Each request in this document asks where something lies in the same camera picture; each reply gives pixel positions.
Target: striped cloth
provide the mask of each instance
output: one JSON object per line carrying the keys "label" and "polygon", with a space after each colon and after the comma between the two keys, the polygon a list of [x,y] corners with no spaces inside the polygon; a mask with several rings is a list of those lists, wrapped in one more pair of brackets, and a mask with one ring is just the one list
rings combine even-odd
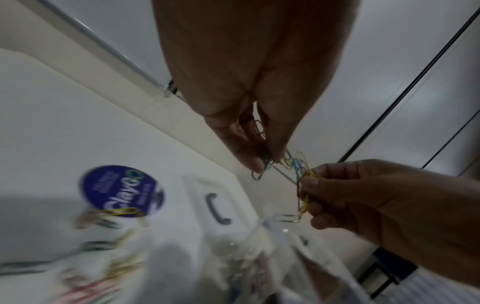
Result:
{"label": "striped cloth", "polygon": [[419,268],[378,304],[479,304],[480,289],[463,285]]}

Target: oval label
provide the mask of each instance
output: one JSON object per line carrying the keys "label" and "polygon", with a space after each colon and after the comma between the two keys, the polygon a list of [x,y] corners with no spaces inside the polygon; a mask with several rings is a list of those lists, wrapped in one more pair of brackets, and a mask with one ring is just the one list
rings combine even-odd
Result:
{"label": "oval label", "polygon": [[150,175],[125,166],[102,166],[89,171],[81,190],[85,199],[100,210],[135,207],[148,215],[160,209],[165,199],[164,190]]}

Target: wall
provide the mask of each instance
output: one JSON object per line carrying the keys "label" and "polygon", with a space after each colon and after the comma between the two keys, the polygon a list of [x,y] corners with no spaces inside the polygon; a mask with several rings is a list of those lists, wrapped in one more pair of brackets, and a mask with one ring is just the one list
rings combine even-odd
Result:
{"label": "wall", "polygon": [[[28,54],[105,99],[117,104],[162,132],[236,173],[256,211],[271,203],[294,213],[296,187],[278,172],[255,182],[206,126],[203,119],[176,96],[131,71],[35,0],[0,1],[0,48]],[[302,222],[309,228],[309,218]],[[319,236],[351,269],[357,269],[374,247],[341,230],[319,231]]]}

